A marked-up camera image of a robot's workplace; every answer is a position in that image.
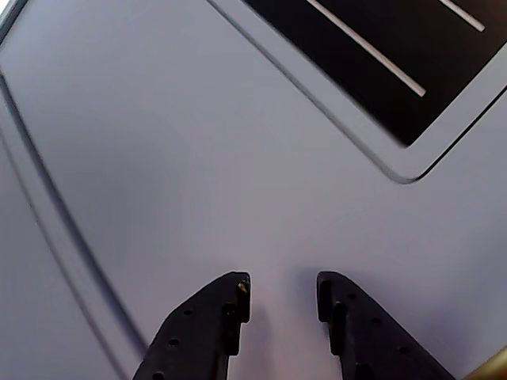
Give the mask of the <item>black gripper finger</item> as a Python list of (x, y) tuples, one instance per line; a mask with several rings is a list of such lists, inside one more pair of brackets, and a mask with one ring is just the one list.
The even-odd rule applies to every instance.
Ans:
[(318, 319), (327, 324), (330, 352), (343, 379), (452, 379), (375, 299), (338, 272), (316, 279)]
[(250, 274), (228, 272), (173, 310), (156, 333), (135, 379), (226, 379), (250, 320)]

